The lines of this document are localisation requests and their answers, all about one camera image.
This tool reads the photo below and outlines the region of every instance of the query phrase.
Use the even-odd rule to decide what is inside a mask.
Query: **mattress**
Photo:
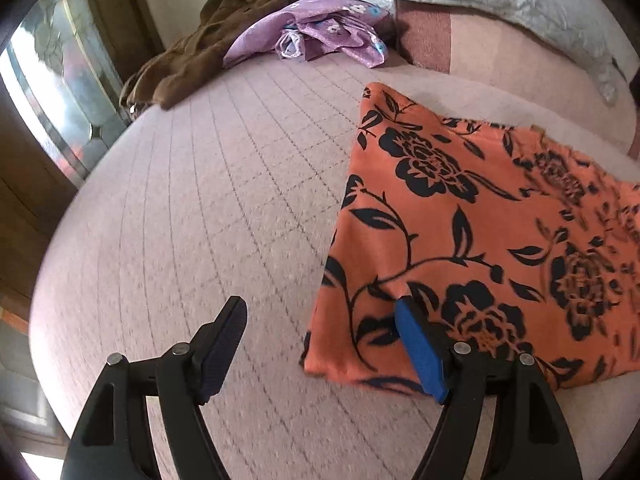
[[[614,146],[556,113],[399,56],[376,70],[343,54],[255,57],[172,110],[146,111],[66,212],[36,285],[30,342],[67,433],[108,354],[159,356],[238,294],[248,327],[222,392],[202,409],[231,478],[412,476],[440,414],[433,399],[329,384],[298,366],[372,80],[440,114],[538,124],[640,180]],[[585,480],[640,418],[639,388],[636,373],[558,392]],[[493,408],[487,399],[467,480],[481,475]],[[177,478],[157,399],[150,419],[163,478]]]

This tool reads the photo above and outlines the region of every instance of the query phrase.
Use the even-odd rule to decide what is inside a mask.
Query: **glass pane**
[[[0,74],[33,135],[76,185],[130,123],[87,0],[39,0],[0,56]]]

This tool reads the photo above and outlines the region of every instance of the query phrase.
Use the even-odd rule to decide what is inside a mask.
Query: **brown cloth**
[[[120,93],[120,105],[159,104],[164,110],[173,107],[222,70],[226,51],[240,34],[296,1],[207,0],[200,11],[198,29],[129,77]]]

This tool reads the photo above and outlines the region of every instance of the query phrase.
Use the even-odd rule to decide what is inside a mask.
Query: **wooden door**
[[[0,306],[23,319],[47,245],[76,191],[0,80]]]
[[[122,81],[164,51],[146,0],[88,0],[100,38]]]

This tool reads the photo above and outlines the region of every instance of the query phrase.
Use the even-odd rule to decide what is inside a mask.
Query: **metal pin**
[[[107,357],[107,364],[109,366],[115,366],[120,361],[122,361],[122,354],[119,352],[114,352],[113,354],[110,354],[109,357]]]
[[[453,350],[456,354],[467,355],[471,352],[471,346],[464,341],[458,341],[455,345],[453,345]]]
[[[189,350],[190,350],[189,343],[176,343],[171,348],[171,352],[174,355],[185,355]]]
[[[520,362],[525,366],[532,366],[533,364],[536,363],[536,360],[533,357],[533,355],[524,353],[524,354],[520,354]]]

